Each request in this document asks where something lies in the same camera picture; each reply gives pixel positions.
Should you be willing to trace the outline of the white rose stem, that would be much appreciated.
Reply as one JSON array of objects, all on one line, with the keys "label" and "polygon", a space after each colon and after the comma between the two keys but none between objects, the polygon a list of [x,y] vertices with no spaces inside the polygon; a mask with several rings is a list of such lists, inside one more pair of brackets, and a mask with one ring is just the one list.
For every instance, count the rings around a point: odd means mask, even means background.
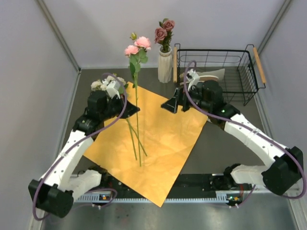
[{"label": "white rose stem", "polygon": [[[102,90],[102,91],[106,91],[107,86],[105,84],[103,84],[102,81],[100,80],[96,80],[91,84],[91,90],[92,91],[97,91],[97,90]],[[135,156],[135,160],[137,160],[137,154],[136,154],[136,148],[135,148],[135,143],[134,143],[134,137],[133,137],[133,133],[132,133],[132,126],[131,123],[129,121],[129,119],[126,119],[128,126],[129,126],[129,131],[130,131],[130,136],[131,136],[131,141],[132,141],[132,146],[133,146],[133,151],[134,151],[134,156]]]},{"label": "white rose stem", "polygon": [[[112,81],[112,80],[116,80],[116,81],[118,81],[119,83],[120,83],[120,88],[119,88],[119,93],[120,93],[120,97],[119,98],[117,98],[117,99],[121,99],[121,96],[126,92],[126,89],[127,89],[127,87],[128,87],[128,84],[125,82],[125,80],[123,79],[123,78],[121,78],[121,77],[118,77],[116,74],[111,74],[111,75],[108,75],[107,76],[107,78],[106,78],[106,80],[107,81]],[[133,128],[133,130],[132,130],[132,133],[133,133],[133,137],[134,137],[134,143],[135,143],[135,141],[137,140],[137,143],[138,143],[138,148],[139,148],[139,157],[137,157],[137,159],[141,159],[141,156],[140,156],[140,154],[141,154],[141,150],[143,151],[143,153],[144,153],[144,155],[145,156],[148,156],[147,155],[147,152],[146,152],[146,150],[145,150],[145,148],[144,148],[144,146],[143,146],[143,144],[142,144],[142,142],[141,142],[141,140],[140,140],[140,135],[139,135],[139,124],[138,124],[138,121],[137,121],[137,130],[135,130],[135,128],[132,126],[132,128]]]}]

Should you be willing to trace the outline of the orange wrapping paper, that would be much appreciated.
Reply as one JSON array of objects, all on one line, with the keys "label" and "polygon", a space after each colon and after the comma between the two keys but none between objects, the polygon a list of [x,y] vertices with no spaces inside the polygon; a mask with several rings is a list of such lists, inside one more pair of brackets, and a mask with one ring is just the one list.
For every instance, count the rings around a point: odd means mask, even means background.
[{"label": "orange wrapping paper", "polygon": [[195,109],[173,114],[165,97],[127,88],[140,111],[130,119],[111,119],[84,156],[155,205],[161,207],[188,159],[207,116]]}]

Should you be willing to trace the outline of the pink rose stem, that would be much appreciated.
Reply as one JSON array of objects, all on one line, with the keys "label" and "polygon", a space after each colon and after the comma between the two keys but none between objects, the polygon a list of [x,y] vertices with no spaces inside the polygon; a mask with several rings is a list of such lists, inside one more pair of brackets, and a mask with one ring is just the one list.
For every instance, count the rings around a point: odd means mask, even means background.
[{"label": "pink rose stem", "polygon": [[[135,32],[130,34],[130,39],[132,40],[132,44],[127,46],[125,49],[125,56],[129,58],[129,70],[131,73],[131,77],[133,80],[132,88],[135,90],[135,105],[138,107],[138,79],[139,73],[141,71],[141,65],[146,64],[148,61],[147,52],[151,50],[151,42],[148,37],[145,36],[137,36]],[[139,161],[139,166],[142,165],[142,157],[141,157],[141,150],[143,151],[144,155],[147,156],[146,151],[142,147],[140,141],[140,134],[139,134],[139,115],[136,113],[136,129],[132,127],[131,122],[128,120],[128,125],[131,134],[131,140],[134,147],[134,153],[136,154],[135,143],[133,139],[134,132],[135,137],[137,138],[137,146],[138,146],[138,157],[136,159]]]}]

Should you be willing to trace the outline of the dusty mauve rose stem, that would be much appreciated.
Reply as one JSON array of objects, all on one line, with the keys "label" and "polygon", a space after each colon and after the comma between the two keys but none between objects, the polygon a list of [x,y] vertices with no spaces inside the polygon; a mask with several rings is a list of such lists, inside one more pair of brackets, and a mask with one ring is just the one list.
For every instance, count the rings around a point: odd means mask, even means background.
[{"label": "dusty mauve rose stem", "polygon": [[172,40],[173,32],[175,27],[175,21],[168,18],[164,18],[159,22],[159,27],[155,30],[154,42],[161,46],[161,52],[167,53],[170,50],[170,43]]}]

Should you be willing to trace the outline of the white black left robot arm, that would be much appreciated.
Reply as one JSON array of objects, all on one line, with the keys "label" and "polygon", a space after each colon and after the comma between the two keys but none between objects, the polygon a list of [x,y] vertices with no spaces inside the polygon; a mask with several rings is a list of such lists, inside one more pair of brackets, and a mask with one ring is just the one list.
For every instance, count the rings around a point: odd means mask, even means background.
[{"label": "white black left robot arm", "polygon": [[128,101],[127,93],[93,91],[87,99],[84,113],[75,121],[69,138],[50,168],[39,180],[32,180],[28,185],[32,199],[32,212],[36,215],[40,209],[59,218],[65,217],[74,202],[92,188],[104,190],[109,179],[95,170],[86,170],[78,178],[71,175],[82,155],[93,144],[95,137],[106,130],[104,122],[113,119],[126,119],[140,109]]}]

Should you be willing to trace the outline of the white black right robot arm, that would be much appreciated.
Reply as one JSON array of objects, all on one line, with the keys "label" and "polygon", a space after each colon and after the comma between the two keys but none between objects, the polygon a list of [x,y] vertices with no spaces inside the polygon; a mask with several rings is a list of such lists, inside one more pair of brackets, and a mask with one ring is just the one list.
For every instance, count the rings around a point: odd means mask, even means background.
[{"label": "white black right robot arm", "polygon": [[227,167],[223,182],[228,189],[234,190],[241,184],[253,184],[284,196],[294,184],[302,180],[302,192],[296,198],[305,195],[307,182],[303,170],[303,152],[298,147],[290,149],[279,144],[252,125],[237,108],[224,101],[223,90],[218,82],[208,80],[188,87],[182,85],[176,88],[171,99],[161,104],[163,109],[174,114],[179,106],[183,112],[194,107],[207,115],[213,124],[237,138],[262,160],[262,166],[237,163]]}]

